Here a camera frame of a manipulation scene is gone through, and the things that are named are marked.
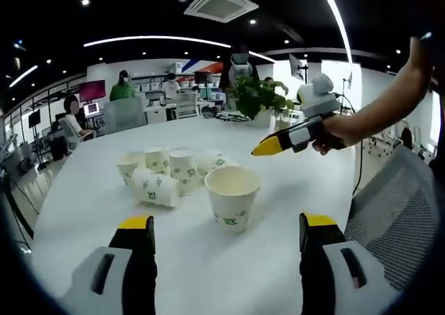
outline white plant pot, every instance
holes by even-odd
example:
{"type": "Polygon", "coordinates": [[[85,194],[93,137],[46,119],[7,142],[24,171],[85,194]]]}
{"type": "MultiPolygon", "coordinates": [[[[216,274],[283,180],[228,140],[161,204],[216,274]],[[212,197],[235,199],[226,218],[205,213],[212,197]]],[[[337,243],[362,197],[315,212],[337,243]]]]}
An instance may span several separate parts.
{"type": "Polygon", "coordinates": [[[269,128],[272,119],[272,109],[258,112],[257,116],[248,122],[253,127],[269,128]]]}

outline paper cup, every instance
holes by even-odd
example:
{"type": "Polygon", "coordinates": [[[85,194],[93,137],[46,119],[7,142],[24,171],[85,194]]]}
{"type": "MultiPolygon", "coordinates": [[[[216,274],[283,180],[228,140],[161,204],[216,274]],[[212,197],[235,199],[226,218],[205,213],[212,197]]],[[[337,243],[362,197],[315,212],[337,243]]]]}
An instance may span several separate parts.
{"type": "Polygon", "coordinates": [[[145,165],[156,174],[170,175],[168,153],[162,147],[151,147],[145,151],[145,165]]]}
{"type": "Polygon", "coordinates": [[[179,181],[156,174],[145,166],[137,167],[131,176],[134,197],[142,202],[175,207],[179,201],[179,181]]]}
{"type": "Polygon", "coordinates": [[[242,232],[259,189],[256,174],[242,167],[222,167],[204,178],[216,222],[228,232],[242,232]]]}
{"type": "Polygon", "coordinates": [[[185,148],[170,152],[170,173],[172,178],[179,180],[181,195],[192,193],[202,183],[193,150],[185,148]]]}
{"type": "Polygon", "coordinates": [[[125,154],[117,163],[119,172],[126,185],[130,184],[131,174],[140,165],[145,165],[143,152],[125,154]]]}
{"type": "Polygon", "coordinates": [[[197,171],[203,177],[213,169],[238,165],[217,151],[202,152],[197,158],[197,171]]]}

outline cable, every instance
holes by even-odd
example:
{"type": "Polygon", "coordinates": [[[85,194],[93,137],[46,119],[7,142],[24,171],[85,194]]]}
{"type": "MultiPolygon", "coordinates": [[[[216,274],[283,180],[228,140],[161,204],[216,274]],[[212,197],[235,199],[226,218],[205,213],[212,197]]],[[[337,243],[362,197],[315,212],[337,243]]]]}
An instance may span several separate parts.
{"type": "MultiPolygon", "coordinates": [[[[347,98],[347,96],[343,95],[343,94],[335,94],[335,96],[337,97],[337,95],[340,97],[344,97],[346,99],[346,101],[348,101],[350,108],[353,110],[353,113],[355,114],[355,110],[354,110],[354,106],[353,104],[350,102],[349,98],[347,98]]],[[[353,196],[355,195],[355,193],[357,192],[357,189],[359,188],[360,182],[362,181],[362,168],[363,168],[363,140],[360,140],[360,167],[359,167],[359,179],[357,180],[357,184],[354,187],[354,191],[353,191],[353,196]]]]}
{"type": "Polygon", "coordinates": [[[23,192],[23,190],[20,188],[19,184],[17,184],[15,181],[13,181],[13,183],[15,184],[15,186],[19,189],[19,191],[25,196],[25,198],[28,200],[29,204],[31,204],[31,206],[33,207],[34,212],[36,212],[38,215],[40,214],[37,209],[35,209],[33,203],[30,201],[30,199],[28,198],[28,196],[26,195],[25,192],[23,192]]]}
{"type": "Polygon", "coordinates": [[[28,247],[29,250],[32,250],[31,247],[29,246],[29,243],[26,241],[25,235],[23,234],[22,228],[20,228],[19,221],[18,221],[17,216],[15,215],[14,211],[13,211],[13,214],[14,214],[15,223],[17,224],[17,228],[19,229],[19,232],[23,237],[23,243],[26,244],[26,246],[28,247]]]}

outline floor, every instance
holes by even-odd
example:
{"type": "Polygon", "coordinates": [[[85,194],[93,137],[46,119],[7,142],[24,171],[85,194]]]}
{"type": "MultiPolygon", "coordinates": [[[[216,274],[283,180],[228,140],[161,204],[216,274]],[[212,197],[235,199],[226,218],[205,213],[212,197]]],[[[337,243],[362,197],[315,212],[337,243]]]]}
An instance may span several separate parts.
{"type": "MultiPolygon", "coordinates": [[[[359,183],[359,190],[364,188],[365,185],[374,177],[374,175],[382,168],[385,164],[388,156],[386,154],[381,154],[378,156],[379,151],[371,150],[369,154],[369,147],[364,143],[364,153],[363,153],[363,166],[362,166],[362,179],[359,183]]],[[[359,166],[360,166],[360,144],[356,147],[356,171],[355,171],[355,184],[357,184],[359,178],[359,166]]],[[[60,169],[63,167],[66,158],[57,162],[52,162],[48,167],[42,172],[36,172],[35,170],[29,171],[25,174],[18,182],[18,187],[13,189],[13,196],[17,202],[18,207],[22,211],[25,219],[28,221],[31,228],[34,228],[35,222],[38,219],[38,214],[42,208],[42,203],[48,193],[52,181],[57,176],[60,169]]],[[[8,206],[8,214],[10,217],[11,227],[13,229],[13,235],[17,241],[23,241],[23,236],[19,233],[17,228],[17,223],[14,221],[14,215],[8,206]]],[[[29,243],[32,248],[32,240],[28,237],[27,233],[24,231],[23,227],[20,229],[25,235],[26,242],[29,243]]],[[[20,243],[24,250],[28,248],[20,243]]]]}

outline air conditioning vent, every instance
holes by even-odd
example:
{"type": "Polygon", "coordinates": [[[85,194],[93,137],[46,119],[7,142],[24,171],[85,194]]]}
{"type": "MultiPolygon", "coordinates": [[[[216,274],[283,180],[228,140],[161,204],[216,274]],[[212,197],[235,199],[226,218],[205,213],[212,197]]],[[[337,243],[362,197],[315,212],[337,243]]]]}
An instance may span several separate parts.
{"type": "Polygon", "coordinates": [[[257,8],[249,0],[194,0],[184,14],[228,23],[257,8]]]}

